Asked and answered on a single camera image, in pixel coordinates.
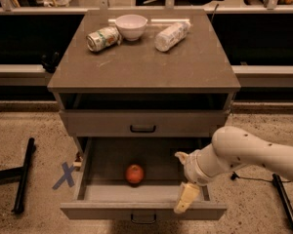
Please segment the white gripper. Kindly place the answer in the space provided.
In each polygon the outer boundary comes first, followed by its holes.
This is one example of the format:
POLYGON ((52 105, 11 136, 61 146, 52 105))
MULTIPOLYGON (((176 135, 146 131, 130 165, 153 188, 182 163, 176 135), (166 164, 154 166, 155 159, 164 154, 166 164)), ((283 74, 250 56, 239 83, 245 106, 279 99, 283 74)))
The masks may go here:
POLYGON ((175 214, 183 214, 198 197, 199 186, 205 186, 213 180, 215 154, 210 150, 197 149, 190 154, 178 151, 175 157, 184 165, 185 177, 191 182, 181 183, 174 207, 175 214))

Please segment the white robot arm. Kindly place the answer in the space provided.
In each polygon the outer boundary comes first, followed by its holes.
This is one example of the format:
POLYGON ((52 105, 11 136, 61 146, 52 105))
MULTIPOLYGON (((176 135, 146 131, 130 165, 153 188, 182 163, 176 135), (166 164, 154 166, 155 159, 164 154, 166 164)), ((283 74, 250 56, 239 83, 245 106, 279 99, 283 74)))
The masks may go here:
POLYGON ((293 146, 262 140, 237 127, 222 127, 203 149, 190 154, 178 151, 175 156, 184 166, 188 180, 180 186, 176 214, 183 214, 198 197, 200 188, 216 176, 248 165, 265 168, 293 182, 293 146))

